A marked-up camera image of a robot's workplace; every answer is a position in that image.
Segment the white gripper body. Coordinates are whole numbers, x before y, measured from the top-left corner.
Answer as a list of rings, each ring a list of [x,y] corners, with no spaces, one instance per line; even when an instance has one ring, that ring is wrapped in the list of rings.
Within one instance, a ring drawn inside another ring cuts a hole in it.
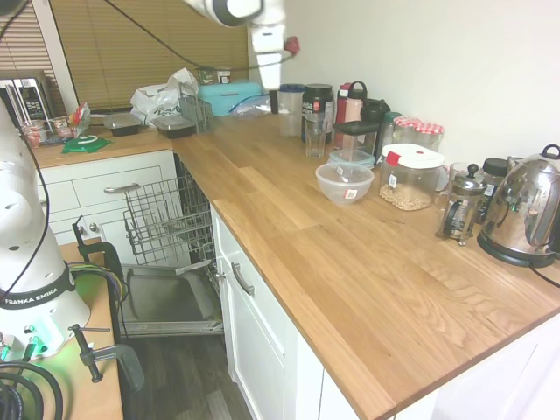
[[[262,85],[278,90],[281,84],[281,61],[284,50],[284,24],[251,25],[251,41]]]

